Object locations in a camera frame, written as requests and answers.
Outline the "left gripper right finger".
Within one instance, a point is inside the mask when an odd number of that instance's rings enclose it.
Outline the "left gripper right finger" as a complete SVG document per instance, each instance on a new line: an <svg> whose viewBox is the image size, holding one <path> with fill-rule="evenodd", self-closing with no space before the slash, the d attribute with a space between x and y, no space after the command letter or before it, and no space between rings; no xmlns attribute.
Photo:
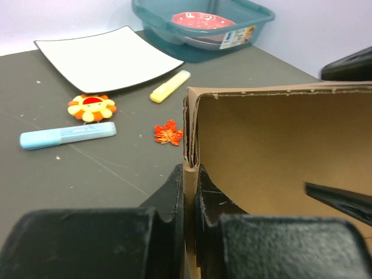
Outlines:
<svg viewBox="0 0 372 279"><path fill-rule="evenodd" d="M329 217L254 216L199 169L196 263L202 278L370 278L356 227Z"/></svg>

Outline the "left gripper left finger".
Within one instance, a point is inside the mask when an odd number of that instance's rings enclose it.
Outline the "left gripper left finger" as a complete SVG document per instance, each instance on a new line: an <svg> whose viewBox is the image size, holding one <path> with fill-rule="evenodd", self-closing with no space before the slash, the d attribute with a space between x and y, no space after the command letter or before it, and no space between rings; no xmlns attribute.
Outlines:
<svg viewBox="0 0 372 279"><path fill-rule="evenodd" d="M2 278L183 278L183 167L136 208L23 215L1 249Z"/></svg>

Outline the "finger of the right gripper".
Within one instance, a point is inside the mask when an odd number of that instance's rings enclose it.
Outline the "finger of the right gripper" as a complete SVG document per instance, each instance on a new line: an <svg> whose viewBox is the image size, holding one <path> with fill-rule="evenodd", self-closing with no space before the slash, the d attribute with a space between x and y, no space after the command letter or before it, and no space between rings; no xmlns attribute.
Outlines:
<svg viewBox="0 0 372 279"><path fill-rule="evenodd" d="M371 226L371 196L313 183L305 183L307 196Z"/></svg>

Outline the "brown cardboard box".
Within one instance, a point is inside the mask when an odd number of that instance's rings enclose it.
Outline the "brown cardboard box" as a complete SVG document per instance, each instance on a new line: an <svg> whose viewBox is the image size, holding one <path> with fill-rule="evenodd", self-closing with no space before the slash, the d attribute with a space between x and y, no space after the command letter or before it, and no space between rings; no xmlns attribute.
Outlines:
<svg viewBox="0 0 372 279"><path fill-rule="evenodd" d="M352 223L371 253L371 226L305 193L305 183L371 196L371 82L262 88L190 87L184 99L185 245L196 263L199 169L254 216Z"/></svg>

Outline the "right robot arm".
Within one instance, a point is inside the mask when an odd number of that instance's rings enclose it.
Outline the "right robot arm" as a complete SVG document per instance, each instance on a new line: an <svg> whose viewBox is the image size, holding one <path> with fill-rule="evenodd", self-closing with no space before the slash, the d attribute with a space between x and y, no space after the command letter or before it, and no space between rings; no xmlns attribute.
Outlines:
<svg viewBox="0 0 372 279"><path fill-rule="evenodd" d="M371 47L336 60L320 71L323 81L370 81ZM371 225L371 196L344 189L305 183L308 196L364 224Z"/></svg>

